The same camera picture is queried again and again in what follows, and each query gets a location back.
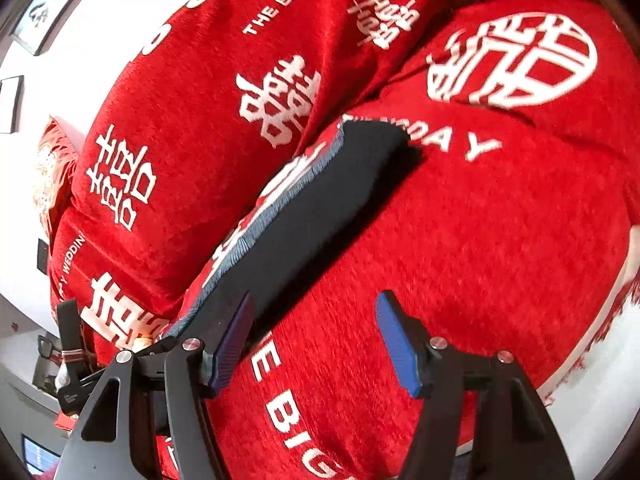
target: metal screw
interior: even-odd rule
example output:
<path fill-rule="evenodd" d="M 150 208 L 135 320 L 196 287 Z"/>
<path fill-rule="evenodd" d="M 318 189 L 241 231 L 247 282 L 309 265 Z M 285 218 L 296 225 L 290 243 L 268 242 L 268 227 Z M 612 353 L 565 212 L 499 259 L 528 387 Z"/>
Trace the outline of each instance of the metal screw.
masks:
<path fill-rule="evenodd" d="M 449 346 L 447 340 L 440 336 L 432 337 L 429 341 L 429 344 L 431 345 L 431 348 L 435 348 L 436 350 L 444 350 L 447 346 Z"/>
<path fill-rule="evenodd" d="M 191 350 L 197 350 L 198 348 L 200 348 L 200 340 L 195 337 L 191 337 L 182 343 L 182 348 L 184 348 L 187 352 Z"/>
<path fill-rule="evenodd" d="M 122 352 L 118 352 L 118 355 L 116 355 L 116 361 L 120 364 L 126 363 L 131 359 L 132 355 L 133 354 L 129 350 L 123 350 Z"/>
<path fill-rule="evenodd" d="M 505 363 L 507 365 L 510 363 L 513 363 L 514 361 L 513 354 L 508 350 L 500 350 L 498 352 L 498 361 L 500 361 L 501 363 Z"/>

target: blue gripper pad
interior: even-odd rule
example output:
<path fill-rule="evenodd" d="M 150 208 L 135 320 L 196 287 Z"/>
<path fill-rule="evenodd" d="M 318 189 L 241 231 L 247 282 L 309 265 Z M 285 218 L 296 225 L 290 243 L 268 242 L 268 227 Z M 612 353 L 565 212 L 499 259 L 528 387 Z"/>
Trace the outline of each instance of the blue gripper pad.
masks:
<path fill-rule="evenodd" d="M 426 352 L 426 329 L 417 319 L 404 313 L 398 298 L 390 290 L 384 290 L 378 295 L 376 320 L 398 382 L 411 397 L 419 398 L 424 385 L 420 380 L 418 356 Z"/>
<path fill-rule="evenodd" d="M 244 295 L 240 307 L 226 330 L 225 336 L 214 356 L 214 369 L 209 382 L 210 389 L 219 395 L 231 382 L 238 365 L 242 347 L 254 322 L 255 305 L 249 293 Z"/>

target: blue fabric trim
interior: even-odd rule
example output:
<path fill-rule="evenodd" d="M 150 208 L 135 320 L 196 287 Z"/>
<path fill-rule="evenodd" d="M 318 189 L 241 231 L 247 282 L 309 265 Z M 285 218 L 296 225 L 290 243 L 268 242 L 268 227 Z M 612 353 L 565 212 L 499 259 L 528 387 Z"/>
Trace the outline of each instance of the blue fabric trim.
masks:
<path fill-rule="evenodd" d="M 344 131 L 342 129 L 342 123 L 338 125 L 338 133 L 334 137 L 331 145 L 315 161 L 311 163 L 309 170 L 297 181 L 289 190 L 284 192 L 276 201 L 265 209 L 259 216 L 254 219 L 254 222 L 244 232 L 242 237 L 238 240 L 235 246 L 227 254 L 218 270 L 213 274 L 209 281 L 205 284 L 202 291 L 198 294 L 198 297 L 189 307 L 187 314 L 177 320 L 174 325 L 164 334 L 164 337 L 174 336 L 180 337 L 180 334 L 187 328 L 187 325 L 195 318 L 196 314 L 209 297 L 209 294 L 216 288 L 220 278 L 233 267 L 240 259 L 247 254 L 251 249 L 258 237 L 264 232 L 271 222 L 280 214 L 284 206 L 286 206 L 293 198 L 295 198 L 300 191 L 311 182 L 316 175 L 322 172 L 327 167 L 329 162 L 334 158 L 336 153 L 340 151 L 344 145 Z"/>

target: black wall-mounted object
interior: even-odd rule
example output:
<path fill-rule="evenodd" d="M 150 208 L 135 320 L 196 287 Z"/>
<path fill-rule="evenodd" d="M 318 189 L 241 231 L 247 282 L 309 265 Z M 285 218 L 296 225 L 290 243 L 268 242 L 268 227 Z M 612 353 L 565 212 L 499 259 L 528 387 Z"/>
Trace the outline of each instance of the black wall-mounted object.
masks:
<path fill-rule="evenodd" d="M 18 110 L 24 76 L 0 81 L 0 134 L 12 134 L 18 129 Z"/>
<path fill-rule="evenodd" d="M 49 245 L 44 241 L 38 238 L 38 261 L 37 266 L 38 270 L 46 274 L 47 273 L 47 263 L 49 261 Z"/>

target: blue rubber tip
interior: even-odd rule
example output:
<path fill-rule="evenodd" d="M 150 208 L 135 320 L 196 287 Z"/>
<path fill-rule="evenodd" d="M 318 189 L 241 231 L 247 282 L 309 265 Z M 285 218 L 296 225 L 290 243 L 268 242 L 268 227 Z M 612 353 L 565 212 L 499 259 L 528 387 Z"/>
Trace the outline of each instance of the blue rubber tip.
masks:
<path fill-rule="evenodd" d="M 216 395 L 219 395 L 231 382 L 254 317 L 254 300 L 250 294 L 246 294 L 242 298 L 240 307 L 238 307 L 214 357 L 214 369 L 209 387 Z"/>
<path fill-rule="evenodd" d="M 376 320 L 394 365 L 400 385 L 417 399 L 422 389 L 418 374 L 417 349 L 412 346 L 401 319 L 405 317 L 400 303 L 390 290 L 381 292 L 376 300 Z"/>

